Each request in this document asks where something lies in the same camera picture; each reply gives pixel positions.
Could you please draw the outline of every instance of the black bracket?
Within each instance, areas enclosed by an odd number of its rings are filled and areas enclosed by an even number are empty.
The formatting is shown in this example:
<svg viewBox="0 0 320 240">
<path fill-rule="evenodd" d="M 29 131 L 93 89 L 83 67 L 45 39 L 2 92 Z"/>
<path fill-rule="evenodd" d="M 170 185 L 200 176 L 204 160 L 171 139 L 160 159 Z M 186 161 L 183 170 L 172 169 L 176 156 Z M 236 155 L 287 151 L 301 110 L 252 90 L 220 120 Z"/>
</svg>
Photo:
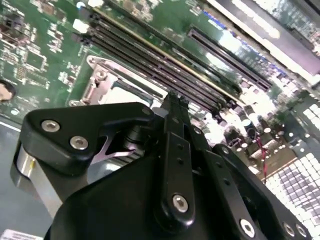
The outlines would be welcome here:
<svg viewBox="0 0 320 240">
<path fill-rule="evenodd" d="M 211 149 L 204 133 L 191 125 L 185 98 L 169 93 L 161 108 L 167 113 L 162 117 L 140 103 L 36 110 L 26 116 L 18 147 L 41 163 L 34 171 L 45 170 L 56 193 L 55 176 L 60 184 L 82 179 L 102 154 L 100 137 L 107 136 L 108 151 L 122 149 L 114 144 L 119 136 L 132 149 L 146 142 L 144 157 L 80 190 L 63 192 L 67 197 L 60 197 L 63 204 L 46 239 L 311 240 L 227 146 Z M 45 131 L 45 120 L 60 130 Z M 72 147 L 73 136 L 85 138 L 87 148 Z M 43 200 L 41 179 L 30 179 Z"/>
</svg>

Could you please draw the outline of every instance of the bolt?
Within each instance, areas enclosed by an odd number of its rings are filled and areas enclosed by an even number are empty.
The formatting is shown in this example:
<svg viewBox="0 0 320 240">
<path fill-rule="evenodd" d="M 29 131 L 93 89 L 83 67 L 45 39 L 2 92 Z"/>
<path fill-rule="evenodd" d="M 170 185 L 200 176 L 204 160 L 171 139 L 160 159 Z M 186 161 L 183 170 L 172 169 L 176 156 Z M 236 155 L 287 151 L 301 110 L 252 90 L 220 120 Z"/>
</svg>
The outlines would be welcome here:
<svg viewBox="0 0 320 240">
<path fill-rule="evenodd" d="M 240 226 L 241 226 L 242 230 L 244 231 L 244 233 L 247 234 L 250 238 L 253 239 L 255 237 L 255 234 L 256 234 L 255 229 L 248 220 L 241 219 Z"/>
<path fill-rule="evenodd" d="M 142 108 L 142 112 L 143 112 L 144 114 L 147 114 L 147 115 L 150 115 L 150 114 L 151 114 L 150 110 L 149 110 L 148 108 L 146 108 L 146 107 Z"/>
<path fill-rule="evenodd" d="M 105 70 L 101 69 L 101 70 L 97 71 L 95 73 L 95 75 L 97 76 L 98 79 L 105 79 L 107 76 L 107 72 Z"/>
<path fill-rule="evenodd" d="M 172 198 L 173 206 L 180 212 L 185 213 L 188 210 L 188 202 L 181 195 L 174 195 Z"/>
<path fill-rule="evenodd" d="M 227 149 L 225 146 L 222 147 L 222 151 L 223 151 L 225 154 L 229 154 L 229 151 L 228 151 L 228 149 Z"/>
<path fill-rule="evenodd" d="M 88 147 L 88 141 L 82 136 L 74 136 L 70 139 L 70 145 L 77 150 L 85 150 Z"/>
<path fill-rule="evenodd" d="M 194 127 L 194 131 L 197 133 L 197 134 L 201 134 L 201 130 L 197 127 Z"/>
<path fill-rule="evenodd" d="M 55 133 L 60 129 L 59 123 L 53 120 L 44 120 L 41 123 L 41 127 L 43 130 L 45 130 L 48 133 Z"/>
<path fill-rule="evenodd" d="M 295 231 L 292 229 L 292 227 L 284 222 L 283 223 L 283 227 L 284 227 L 284 230 L 291 236 L 291 237 L 294 237 L 295 236 Z"/>
<path fill-rule="evenodd" d="M 306 238 L 307 237 L 306 231 L 299 224 L 296 224 L 295 226 L 296 226 L 296 229 L 298 229 L 298 232 Z"/>
</svg>

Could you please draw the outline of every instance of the green circuit board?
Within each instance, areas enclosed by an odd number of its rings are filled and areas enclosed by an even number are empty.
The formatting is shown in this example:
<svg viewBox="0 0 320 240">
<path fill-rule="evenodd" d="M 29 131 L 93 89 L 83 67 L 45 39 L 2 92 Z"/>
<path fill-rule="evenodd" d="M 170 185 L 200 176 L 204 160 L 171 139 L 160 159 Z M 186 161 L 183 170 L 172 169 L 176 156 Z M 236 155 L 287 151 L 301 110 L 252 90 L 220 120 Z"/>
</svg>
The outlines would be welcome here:
<svg viewBox="0 0 320 240">
<path fill-rule="evenodd" d="M 1 0 L 0 3 L 0 21 L 17 13 L 23 18 L 21 31 L 28 37 L 27 43 L 15 48 L 4 38 L 0 41 L 0 76 L 16 90 L 12 100 L 0 103 L 0 116 L 20 124 L 31 110 L 69 106 L 70 101 L 81 99 L 93 72 L 86 62 L 87 56 L 118 61 L 96 46 L 74 42 L 72 35 L 76 30 L 73 22 L 82 19 L 77 0 Z M 82 3 L 88 7 L 88 0 Z M 188 36 L 191 27 L 204 32 L 210 40 L 270 81 L 268 95 L 276 104 L 281 106 L 281 101 L 293 99 L 294 94 L 283 93 L 279 87 L 280 84 L 294 89 L 296 86 L 292 80 L 243 39 L 234 37 L 230 29 L 208 13 L 210 9 L 203 2 L 119 0 L 110 3 L 95 11 L 130 29 L 235 99 L 239 98 L 239 92 L 232 86 L 243 88 L 246 79 L 192 40 Z M 128 16 L 147 24 L 156 34 Z M 191 53 L 201 65 L 186 57 L 181 50 Z M 259 94 L 256 86 L 251 83 L 245 86 L 249 87 Z"/>
</svg>

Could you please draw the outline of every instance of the expansion slot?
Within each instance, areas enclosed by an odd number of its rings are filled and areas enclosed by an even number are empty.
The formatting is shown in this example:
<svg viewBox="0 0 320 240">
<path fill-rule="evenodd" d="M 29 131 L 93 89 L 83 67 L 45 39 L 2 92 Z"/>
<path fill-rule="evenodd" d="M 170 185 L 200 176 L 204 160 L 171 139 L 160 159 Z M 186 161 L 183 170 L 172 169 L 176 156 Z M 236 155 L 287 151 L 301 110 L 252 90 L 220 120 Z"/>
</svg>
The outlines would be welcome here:
<svg viewBox="0 0 320 240">
<path fill-rule="evenodd" d="M 245 79 L 252 82 L 254 85 L 264 90 L 268 91 L 272 84 L 260 76 L 258 73 L 254 72 L 249 66 L 240 62 L 232 56 L 228 50 L 224 49 L 222 46 L 218 45 L 216 42 L 209 39 L 202 31 L 193 27 L 189 33 L 189 38 L 196 41 L 202 48 L 217 57 L 219 60 L 224 62 L 227 66 L 235 69 L 239 74 L 241 74 Z"/>
<path fill-rule="evenodd" d="M 307 4 L 309 4 L 314 11 L 320 15 L 320 1 L 319 0 L 304 0 Z"/>
<path fill-rule="evenodd" d="M 114 55 L 122 62 L 134 66 L 138 72 L 143 73 L 148 79 L 154 80 L 169 89 L 174 89 L 179 93 L 188 96 L 192 102 L 202 108 L 210 111 L 213 106 L 217 105 L 216 101 L 203 97 L 200 91 L 196 91 L 193 87 L 180 82 L 180 79 L 176 78 L 176 73 L 174 71 L 166 68 L 164 65 L 154 65 L 146 58 L 131 51 L 130 48 L 125 48 L 106 34 L 97 33 L 91 38 L 91 41 L 94 45 L 106 50 L 109 54 Z"/>
<path fill-rule="evenodd" d="M 134 36 L 128 35 L 108 18 L 101 16 L 90 24 L 94 29 L 90 36 L 92 44 L 134 66 L 148 79 L 180 92 L 208 111 L 227 103 L 227 96 L 202 82 L 162 52 L 155 51 Z"/>
<path fill-rule="evenodd" d="M 261 39 L 275 46 L 312 76 L 320 74 L 320 58 L 253 0 L 207 0 L 228 18 L 245 23 Z"/>
<path fill-rule="evenodd" d="M 301 76 L 299 76 L 296 73 L 289 70 L 281 62 L 279 62 L 274 56 L 272 56 L 270 54 L 270 51 L 265 46 L 263 46 L 261 43 L 259 43 L 257 40 L 255 40 L 253 37 L 251 37 L 248 33 L 246 33 L 240 27 L 235 25 L 232 21 L 230 21 L 222 13 L 220 13 L 218 10 L 216 10 L 213 6 L 204 5 L 203 11 L 205 12 L 205 14 L 209 15 L 210 17 L 217 19 L 220 23 L 225 25 L 225 27 L 227 29 L 234 32 L 237 37 L 244 40 L 247 44 L 249 44 L 251 47 L 253 47 L 255 50 L 257 50 L 259 53 L 261 53 L 265 57 L 265 59 L 267 59 L 270 63 L 274 64 L 278 69 L 283 71 L 289 78 L 291 78 L 292 80 L 297 81 L 297 82 L 304 82 L 305 81 L 304 79 L 302 79 Z"/>
</svg>

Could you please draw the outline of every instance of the ram slot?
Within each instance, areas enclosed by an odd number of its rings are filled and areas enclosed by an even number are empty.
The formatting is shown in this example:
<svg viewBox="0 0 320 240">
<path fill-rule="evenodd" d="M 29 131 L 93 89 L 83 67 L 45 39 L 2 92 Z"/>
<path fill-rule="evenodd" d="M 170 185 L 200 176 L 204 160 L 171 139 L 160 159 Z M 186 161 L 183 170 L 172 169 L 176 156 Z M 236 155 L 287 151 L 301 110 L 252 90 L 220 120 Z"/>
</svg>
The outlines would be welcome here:
<svg viewBox="0 0 320 240">
<path fill-rule="evenodd" d="M 215 97 L 215 92 L 211 91 L 212 88 L 208 88 L 200 82 L 198 79 L 181 69 L 179 66 L 174 65 L 172 62 L 166 60 L 162 60 L 161 56 L 153 53 L 152 56 L 150 54 L 142 51 L 142 47 L 137 48 L 137 44 L 132 44 L 132 41 L 125 40 L 114 34 L 114 31 L 111 29 L 96 29 L 96 35 L 100 35 L 102 39 L 109 39 L 111 42 L 117 44 L 118 49 L 126 48 L 134 52 L 142 61 L 147 62 L 153 68 L 157 70 L 162 70 L 167 75 L 171 76 L 173 79 L 177 79 L 178 82 L 185 85 L 187 88 L 194 88 L 197 91 L 197 94 L 203 94 L 203 100 L 207 98 L 209 101 L 219 102 L 220 99 Z"/>
<path fill-rule="evenodd" d="M 108 38 L 100 38 L 97 36 L 92 37 L 92 43 L 97 47 L 107 51 L 109 54 L 113 54 L 119 61 L 129 63 L 133 66 L 137 72 L 141 72 L 148 79 L 154 80 L 157 83 L 167 87 L 168 89 L 174 89 L 179 93 L 188 96 L 189 100 L 193 103 L 199 105 L 207 111 L 210 111 L 213 106 L 216 106 L 216 102 L 208 102 L 207 99 L 202 97 L 202 94 L 199 95 L 198 92 L 194 91 L 193 88 L 188 87 L 185 84 L 179 83 L 179 80 L 174 76 L 168 75 L 161 69 L 152 66 L 149 62 L 146 62 L 145 59 L 142 59 L 138 55 L 134 54 L 129 49 L 119 50 L 115 46 L 116 42 L 109 41 Z"/>
<path fill-rule="evenodd" d="M 193 27 L 189 33 L 189 38 L 196 41 L 203 49 L 211 53 L 213 56 L 217 57 L 223 63 L 225 63 L 230 68 L 234 69 L 242 75 L 245 79 L 258 86 L 265 92 L 268 91 L 272 84 L 256 73 L 253 69 L 247 66 L 245 63 L 237 60 L 233 57 L 232 53 L 224 49 L 222 46 L 218 45 L 215 41 L 211 40 L 202 31 Z"/>
<path fill-rule="evenodd" d="M 150 43 L 137 36 L 135 33 L 132 33 L 129 29 L 122 26 L 112 18 L 109 18 L 103 12 L 100 12 L 97 9 L 94 10 L 93 14 L 84 10 L 82 10 L 81 14 L 87 19 L 89 24 L 94 29 L 98 29 L 99 31 L 101 29 L 104 29 L 105 31 L 109 30 L 109 32 L 111 32 L 113 35 L 116 35 L 118 38 L 122 38 L 122 40 L 126 41 L 126 43 L 130 45 L 130 49 L 134 47 L 135 51 L 139 50 L 140 52 L 147 54 L 148 60 L 150 58 L 157 60 L 158 63 L 162 63 L 166 68 L 174 71 L 174 74 L 178 75 L 179 79 L 187 82 L 191 88 L 198 89 L 198 94 L 206 94 L 206 97 L 211 99 L 214 98 L 214 101 L 217 101 L 216 103 L 219 105 L 225 105 L 229 100 L 234 100 L 240 105 L 243 105 L 243 102 L 238 99 L 238 96 L 234 96 L 238 87 L 237 85 L 227 84 L 223 81 L 221 81 L 222 83 L 211 82 L 208 80 L 208 78 L 204 78 L 203 74 L 195 72 L 191 68 L 185 66 L 183 63 L 174 59 L 172 56 L 166 54 L 157 47 L 150 45 Z"/>
</svg>

